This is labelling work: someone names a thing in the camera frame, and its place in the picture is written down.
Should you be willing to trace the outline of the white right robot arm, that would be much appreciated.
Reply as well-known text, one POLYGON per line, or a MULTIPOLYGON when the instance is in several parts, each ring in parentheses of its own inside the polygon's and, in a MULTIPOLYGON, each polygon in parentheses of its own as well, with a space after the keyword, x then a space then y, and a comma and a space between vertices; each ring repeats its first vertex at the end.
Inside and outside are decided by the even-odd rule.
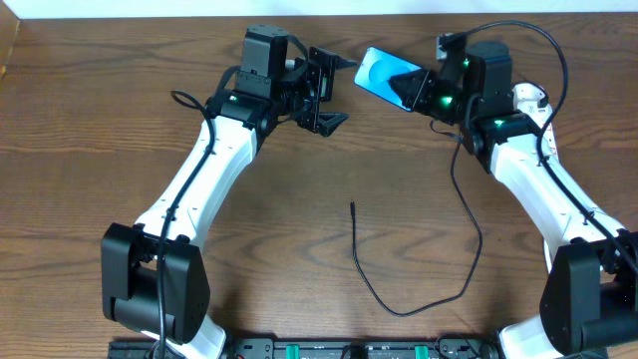
POLYGON ((514 82, 508 48, 443 37, 443 66, 368 57, 357 82, 393 105, 443 122, 520 202, 539 230, 548 278, 536 316, 500 330, 506 358, 560 358, 637 338, 637 236, 561 165, 545 90, 514 82))

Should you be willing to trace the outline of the blue Galaxy smartphone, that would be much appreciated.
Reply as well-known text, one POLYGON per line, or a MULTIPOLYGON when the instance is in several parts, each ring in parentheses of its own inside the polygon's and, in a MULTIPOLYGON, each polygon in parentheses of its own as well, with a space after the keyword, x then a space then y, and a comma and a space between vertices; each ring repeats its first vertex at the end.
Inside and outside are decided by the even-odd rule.
POLYGON ((354 77, 354 84, 386 102, 407 111, 392 90, 390 78, 421 70, 421 67, 376 47, 369 47, 354 77))

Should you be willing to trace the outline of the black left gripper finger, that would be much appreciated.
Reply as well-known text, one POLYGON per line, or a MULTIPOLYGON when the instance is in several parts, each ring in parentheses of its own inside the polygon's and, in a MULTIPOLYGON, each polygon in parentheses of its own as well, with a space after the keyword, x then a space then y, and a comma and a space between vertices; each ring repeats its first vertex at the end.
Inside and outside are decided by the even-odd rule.
POLYGON ((335 130, 349 118, 345 113, 320 113, 317 121, 317 133, 330 137, 335 130))
POLYGON ((310 60, 321 67, 328 67, 333 70, 342 70, 352 68, 357 65, 354 60, 345 59, 334 52, 318 48, 311 47, 309 50, 310 60))

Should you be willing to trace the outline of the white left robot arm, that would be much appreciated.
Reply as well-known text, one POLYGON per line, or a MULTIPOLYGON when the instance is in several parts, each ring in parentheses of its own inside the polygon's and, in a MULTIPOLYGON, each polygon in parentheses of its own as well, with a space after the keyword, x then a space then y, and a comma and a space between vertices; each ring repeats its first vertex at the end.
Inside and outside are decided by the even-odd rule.
POLYGON ((227 335, 207 313, 202 248, 233 183, 285 121, 323 137, 347 118, 323 113, 336 71, 353 61, 324 49, 247 50, 201 103, 171 91, 202 116, 198 138, 158 200, 133 225, 112 223, 101 241, 106 318, 153 339, 144 358, 219 358, 227 335))

